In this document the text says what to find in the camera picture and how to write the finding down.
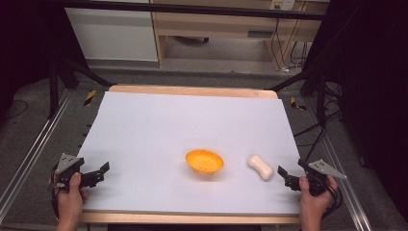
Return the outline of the black horizontal frame bar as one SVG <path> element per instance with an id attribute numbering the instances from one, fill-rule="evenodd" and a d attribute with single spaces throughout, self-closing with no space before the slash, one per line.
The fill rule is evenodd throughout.
<path id="1" fill-rule="evenodd" d="M 174 4 L 129 3 L 95 0 L 56 0 L 56 3 L 67 8 L 115 10 L 151 13 L 190 13 L 208 15 L 248 16 L 261 18 L 284 18 L 303 20 L 323 20 L 325 13 L 303 13 L 273 10 L 257 10 L 228 7 L 191 6 Z"/>

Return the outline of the orange soap dish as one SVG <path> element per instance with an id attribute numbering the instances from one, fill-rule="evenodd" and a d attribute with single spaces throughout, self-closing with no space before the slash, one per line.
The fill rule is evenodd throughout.
<path id="1" fill-rule="evenodd" d="M 186 155 L 186 162 L 194 171 L 207 175 L 214 174 L 224 167 L 223 159 L 207 149 L 195 149 Z"/>

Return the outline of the person's right hand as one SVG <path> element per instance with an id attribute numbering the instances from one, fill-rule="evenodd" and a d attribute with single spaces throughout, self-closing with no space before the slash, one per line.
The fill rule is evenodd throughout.
<path id="1" fill-rule="evenodd" d="M 299 178 L 301 195 L 299 197 L 299 219 L 303 225 L 320 223 L 323 213 L 332 201 L 332 194 L 326 190 L 318 196 L 310 194 L 309 181 L 305 176 Z"/>

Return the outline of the person's left hand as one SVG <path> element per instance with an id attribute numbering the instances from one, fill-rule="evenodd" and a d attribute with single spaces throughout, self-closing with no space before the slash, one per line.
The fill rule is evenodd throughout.
<path id="1" fill-rule="evenodd" d="M 79 223 L 83 214 L 84 201 L 88 194 L 80 189 L 81 174 L 75 172 L 69 180 L 69 189 L 54 188 L 58 206 L 59 223 Z"/>

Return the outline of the white wall socket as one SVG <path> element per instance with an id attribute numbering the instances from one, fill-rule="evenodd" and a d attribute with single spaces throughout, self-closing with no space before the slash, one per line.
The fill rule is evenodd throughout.
<path id="1" fill-rule="evenodd" d="M 271 0 L 269 8 L 277 11 L 290 11 L 294 3 L 295 0 Z"/>

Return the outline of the white soap bar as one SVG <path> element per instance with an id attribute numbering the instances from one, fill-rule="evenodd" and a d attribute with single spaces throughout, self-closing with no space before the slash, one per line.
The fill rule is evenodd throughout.
<path id="1" fill-rule="evenodd" d="M 264 181 L 270 180 L 274 173 L 273 169 L 269 165 L 267 165 L 258 155 L 250 156 L 247 160 L 247 164 L 255 171 L 257 171 Z"/>

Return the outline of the black metal stand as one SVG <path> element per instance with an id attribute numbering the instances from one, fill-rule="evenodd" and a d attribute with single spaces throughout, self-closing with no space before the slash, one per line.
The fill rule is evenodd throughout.
<path id="1" fill-rule="evenodd" d="M 59 86 L 58 79 L 63 81 L 63 84 L 68 89 L 76 89 L 79 82 L 74 72 L 80 72 L 86 77 L 103 87 L 114 86 L 115 83 L 109 82 L 97 74 L 90 71 L 87 67 L 81 66 L 68 58 L 59 58 L 52 60 L 49 65 L 49 90 L 50 90 L 50 111 L 49 118 L 52 118 L 59 109 Z"/>
<path id="2" fill-rule="evenodd" d="M 326 78 L 321 68 L 303 70 L 302 72 L 294 75 L 294 77 L 291 77 L 290 79 L 285 80 L 274 87 L 267 88 L 267 90 L 278 92 L 300 80 L 304 80 L 303 86 L 300 89 L 302 96 L 311 96 L 315 90 L 318 92 L 316 116 L 318 122 L 324 126 L 326 122 L 324 110 Z"/>

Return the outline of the black curtain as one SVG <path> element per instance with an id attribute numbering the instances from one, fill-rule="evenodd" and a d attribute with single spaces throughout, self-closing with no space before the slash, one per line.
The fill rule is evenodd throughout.
<path id="1" fill-rule="evenodd" d="M 47 76 L 65 55 L 71 29 L 65 10 L 37 0 L 0 0 L 0 118 L 17 90 Z"/>
<path id="2" fill-rule="evenodd" d="M 343 88 L 354 136 L 408 221 L 408 0 L 331 0 L 339 53 L 330 78 Z"/>

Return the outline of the wooden desk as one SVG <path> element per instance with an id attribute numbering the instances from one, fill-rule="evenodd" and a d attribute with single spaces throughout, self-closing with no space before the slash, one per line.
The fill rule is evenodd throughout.
<path id="1" fill-rule="evenodd" d="M 174 4 L 209 7 L 231 7 L 270 10 L 271 0 L 149 0 L 153 4 Z M 290 12 L 325 13 L 330 0 L 295 0 Z M 265 42 L 272 65 L 282 69 L 297 42 L 312 42 L 320 22 L 303 19 L 275 19 L 247 16 L 190 13 L 153 13 L 157 48 L 165 53 L 168 37 L 261 39 Z"/>

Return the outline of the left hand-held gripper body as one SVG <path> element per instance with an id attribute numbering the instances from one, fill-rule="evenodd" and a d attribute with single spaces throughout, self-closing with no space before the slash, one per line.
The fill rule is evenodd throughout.
<path id="1" fill-rule="evenodd" d="M 85 187 L 95 187 L 96 172 L 82 173 L 80 167 L 84 163 L 85 160 L 82 157 L 75 157 L 63 153 L 53 170 L 53 172 L 57 174 L 57 178 L 52 178 L 53 185 L 68 190 L 71 177 L 74 173 L 79 173 L 81 175 L 80 189 Z"/>

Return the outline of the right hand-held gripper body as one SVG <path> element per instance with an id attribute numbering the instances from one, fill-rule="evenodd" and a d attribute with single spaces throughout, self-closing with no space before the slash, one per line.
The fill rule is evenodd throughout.
<path id="1" fill-rule="evenodd" d="M 312 196 L 318 196 L 326 191 L 328 187 L 327 176 L 337 177 L 345 180 L 347 176 L 323 160 L 317 160 L 312 163 L 307 163 L 301 159 L 298 164 L 305 170 L 306 177 L 309 181 L 309 191 Z"/>

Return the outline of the aluminium floor rail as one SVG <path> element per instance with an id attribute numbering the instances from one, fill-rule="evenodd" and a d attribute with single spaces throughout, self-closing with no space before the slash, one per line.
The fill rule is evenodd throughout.
<path id="1" fill-rule="evenodd" d="M 327 161 L 332 167 L 337 169 L 338 171 L 344 173 L 347 178 L 345 180 L 339 179 L 338 183 L 340 189 L 343 192 L 344 203 L 345 206 L 350 214 L 350 217 L 355 225 L 356 231 L 372 231 L 372 227 L 370 225 L 369 219 L 361 205 L 361 202 L 354 190 L 350 180 L 350 175 L 344 169 L 338 154 L 335 150 L 335 146 L 332 142 L 332 139 L 329 137 L 329 130 L 328 124 L 334 118 L 337 118 L 341 114 L 338 108 L 331 108 L 331 104 L 329 104 L 329 108 L 323 108 L 323 117 L 328 119 L 326 122 L 326 127 L 324 128 L 323 136 L 321 139 L 321 144 L 323 145 L 323 159 Z"/>
<path id="2" fill-rule="evenodd" d="M 3 220 L 11 209 L 16 197 L 19 194 L 19 191 L 21 190 L 33 166 L 35 165 L 41 151 L 47 144 L 55 127 L 60 121 L 60 118 L 62 117 L 72 94 L 73 90 L 63 91 L 61 99 L 57 102 L 56 112 L 46 120 L 34 143 L 31 145 L 28 153 L 26 154 L 22 163 L 19 165 L 8 187 L 0 196 L 0 224 L 3 223 Z"/>

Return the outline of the white cabinet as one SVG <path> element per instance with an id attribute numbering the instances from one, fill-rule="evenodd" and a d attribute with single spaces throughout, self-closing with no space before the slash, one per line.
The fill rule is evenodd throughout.
<path id="1" fill-rule="evenodd" d="M 150 13 L 65 9 L 88 60 L 157 62 Z"/>

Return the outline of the yellow black tape strip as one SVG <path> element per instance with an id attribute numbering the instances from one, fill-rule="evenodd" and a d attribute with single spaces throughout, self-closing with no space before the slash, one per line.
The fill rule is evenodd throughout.
<path id="1" fill-rule="evenodd" d="M 296 108 L 300 111 L 307 111 L 307 107 L 304 105 L 299 105 L 296 103 L 296 99 L 294 97 L 291 97 L 291 107 Z"/>
<path id="2" fill-rule="evenodd" d="M 96 90 L 90 90 L 83 105 L 84 106 L 90 105 L 90 102 L 92 101 L 95 94 L 96 94 Z"/>

